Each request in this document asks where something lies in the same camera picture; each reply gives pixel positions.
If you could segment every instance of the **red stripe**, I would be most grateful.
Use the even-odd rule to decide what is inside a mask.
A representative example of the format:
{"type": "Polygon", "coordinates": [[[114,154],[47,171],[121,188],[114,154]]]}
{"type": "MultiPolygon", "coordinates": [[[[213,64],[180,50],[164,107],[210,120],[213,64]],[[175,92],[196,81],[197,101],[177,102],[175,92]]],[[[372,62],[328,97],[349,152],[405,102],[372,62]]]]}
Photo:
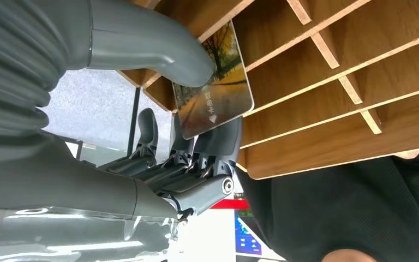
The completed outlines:
{"type": "Polygon", "coordinates": [[[211,209],[249,209],[248,202],[244,199],[223,199],[211,209]]]}

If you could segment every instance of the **white arrow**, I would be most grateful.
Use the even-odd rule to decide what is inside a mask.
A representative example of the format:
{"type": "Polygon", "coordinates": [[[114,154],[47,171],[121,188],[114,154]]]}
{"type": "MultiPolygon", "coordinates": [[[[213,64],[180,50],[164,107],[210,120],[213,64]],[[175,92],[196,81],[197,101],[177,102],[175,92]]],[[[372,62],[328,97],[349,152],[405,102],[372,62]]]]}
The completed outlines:
{"type": "Polygon", "coordinates": [[[217,118],[216,115],[212,115],[212,116],[209,117],[209,120],[213,123],[216,123],[216,118],[217,118]]]}

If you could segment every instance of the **black fabric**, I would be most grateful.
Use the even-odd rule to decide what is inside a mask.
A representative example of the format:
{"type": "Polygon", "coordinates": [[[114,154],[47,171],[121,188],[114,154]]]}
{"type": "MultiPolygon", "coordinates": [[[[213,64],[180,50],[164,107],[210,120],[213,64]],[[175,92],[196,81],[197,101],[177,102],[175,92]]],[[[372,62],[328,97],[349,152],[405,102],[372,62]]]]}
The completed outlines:
{"type": "Polygon", "coordinates": [[[290,262],[342,248],[419,262],[419,156],[239,180],[267,244],[290,262]]]}

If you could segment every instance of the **wooden shelf edge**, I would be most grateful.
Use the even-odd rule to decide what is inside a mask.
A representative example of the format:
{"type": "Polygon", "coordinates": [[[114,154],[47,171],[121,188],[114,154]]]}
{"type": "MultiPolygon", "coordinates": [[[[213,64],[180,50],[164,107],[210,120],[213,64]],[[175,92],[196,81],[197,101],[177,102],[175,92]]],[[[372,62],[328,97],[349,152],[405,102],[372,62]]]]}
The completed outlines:
{"type": "Polygon", "coordinates": [[[419,96],[388,105],[385,131],[379,135],[370,132],[361,117],[356,115],[251,147],[246,157],[249,160],[248,174],[254,179],[262,179],[417,148],[419,96]]]}

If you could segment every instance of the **black cable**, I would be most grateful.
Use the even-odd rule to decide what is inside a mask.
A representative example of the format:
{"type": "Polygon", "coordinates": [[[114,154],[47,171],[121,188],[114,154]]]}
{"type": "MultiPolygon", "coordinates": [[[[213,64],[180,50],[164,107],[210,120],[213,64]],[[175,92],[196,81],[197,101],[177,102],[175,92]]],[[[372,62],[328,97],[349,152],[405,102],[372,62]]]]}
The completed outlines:
{"type": "Polygon", "coordinates": [[[128,141],[128,154],[131,155],[134,151],[134,135],[136,132],[136,122],[137,122],[137,111],[139,110],[139,98],[140,98],[140,89],[136,88],[134,94],[134,104],[133,104],[133,116],[131,118],[131,127],[129,129],[129,141],[128,141]]]}

